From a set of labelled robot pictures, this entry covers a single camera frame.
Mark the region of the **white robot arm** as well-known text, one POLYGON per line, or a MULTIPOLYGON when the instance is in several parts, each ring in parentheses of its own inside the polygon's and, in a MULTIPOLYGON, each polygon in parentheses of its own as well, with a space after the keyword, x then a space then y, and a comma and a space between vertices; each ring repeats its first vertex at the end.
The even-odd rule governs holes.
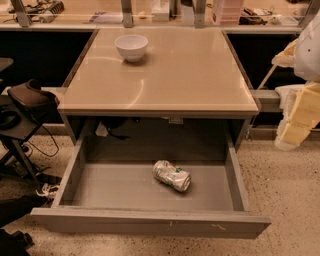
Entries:
POLYGON ((320 13, 297 39, 272 59, 272 63, 292 67, 294 74, 306 81, 304 85, 282 86, 276 90, 283 119, 274 144, 288 151, 299 147, 320 123, 320 13))

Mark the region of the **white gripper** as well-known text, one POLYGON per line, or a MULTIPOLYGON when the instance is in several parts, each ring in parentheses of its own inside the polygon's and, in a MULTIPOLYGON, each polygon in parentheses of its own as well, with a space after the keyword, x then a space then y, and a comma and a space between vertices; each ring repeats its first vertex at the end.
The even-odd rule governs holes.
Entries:
MULTIPOLYGON (((276 67, 293 68, 296 43, 297 39, 290 42, 271 63, 276 67)), ((280 96, 283 119, 278 125, 274 145, 290 151, 299 147, 320 122, 320 83, 307 82, 304 87, 302 84, 285 85, 278 87, 276 93, 280 96)))

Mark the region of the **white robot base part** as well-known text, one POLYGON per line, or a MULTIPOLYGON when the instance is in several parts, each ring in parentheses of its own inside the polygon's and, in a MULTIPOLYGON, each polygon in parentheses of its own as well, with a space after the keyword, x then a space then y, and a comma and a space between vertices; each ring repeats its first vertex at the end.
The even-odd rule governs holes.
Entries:
POLYGON ((281 110, 289 108, 295 102, 296 93, 303 87, 303 84, 293 84, 277 87, 275 89, 275 92, 280 97, 279 108, 281 110))

